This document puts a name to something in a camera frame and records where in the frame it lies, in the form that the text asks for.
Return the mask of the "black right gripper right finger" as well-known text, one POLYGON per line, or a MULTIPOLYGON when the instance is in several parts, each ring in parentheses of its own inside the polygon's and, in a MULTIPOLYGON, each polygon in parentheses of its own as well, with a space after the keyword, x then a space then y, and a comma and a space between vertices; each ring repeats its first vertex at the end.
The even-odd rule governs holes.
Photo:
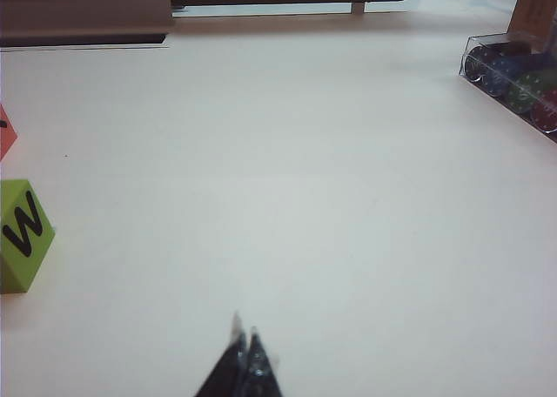
POLYGON ((237 396, 281 397, 282 391, 271 360, 256 327, 250 331, 249 346, 241 371, 237 396))

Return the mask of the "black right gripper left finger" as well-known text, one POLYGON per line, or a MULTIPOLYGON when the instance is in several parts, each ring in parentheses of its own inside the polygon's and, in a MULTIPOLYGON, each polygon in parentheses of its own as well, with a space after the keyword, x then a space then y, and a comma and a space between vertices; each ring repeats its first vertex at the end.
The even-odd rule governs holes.
POLYGON ((232 316, 228 345, 221 353, 196 396, 237 396, 247 364, 247 338, 238 312, 232 316))

